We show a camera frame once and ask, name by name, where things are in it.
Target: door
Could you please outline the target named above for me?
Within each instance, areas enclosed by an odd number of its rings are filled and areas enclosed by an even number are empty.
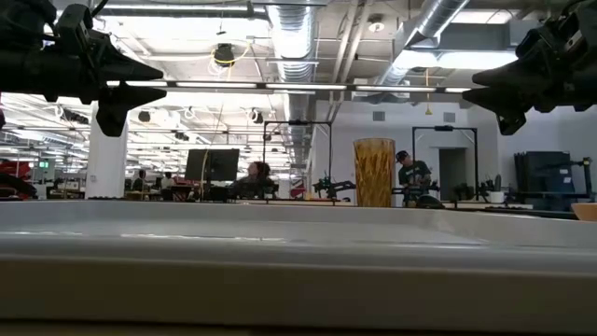
[[[439,197],[450,201],[454,187],[466,183],[466,148],[439,149]]]

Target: silver duct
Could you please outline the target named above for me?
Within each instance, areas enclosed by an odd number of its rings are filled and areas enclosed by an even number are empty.
[[[407,28],[403,23],[398,30],[396,40],[396,58],[376,82],[378,85],[398,85],[410,70],[401,64],[400,53],[414,43],[426,38],[438,37],[458,15],[469,0],[425,0],[421,14],[415,18],[414,26]]]
[[[314,55],[315,8],[307,6],[268,6],[272,28],[272,40],[278,58],[303,59]],[[304,83],[312,81],[313,64],[278,63],[278,73],[283,82]],[[310,96],[289,94],[288,119],[309,118]],[[304,143],[304,129],[291,127],[290,136],[295,149],[295,160],[303,163],[309,149]]]

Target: white column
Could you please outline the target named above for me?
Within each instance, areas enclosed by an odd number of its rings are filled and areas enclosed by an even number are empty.
[[[120,137],[105,136],[95,118],[98,111],[97,102],[91,107],[93,118],[85,198],[123,197],[129,125],[124,125]]]

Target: computer monitor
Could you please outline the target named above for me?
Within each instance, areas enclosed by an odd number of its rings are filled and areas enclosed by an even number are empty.
[[[185,179],[200,181],[234,181],[239,169],[239,149],[191,149],[187,157]],[[205,173],[201,176],[203,159]]]

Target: hair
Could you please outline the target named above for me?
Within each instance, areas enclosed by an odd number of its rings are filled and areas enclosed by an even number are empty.
[[[257,167],[257,178],[268,178],[270,176],[271,168],[264,161],[255,161],[253,164]]]

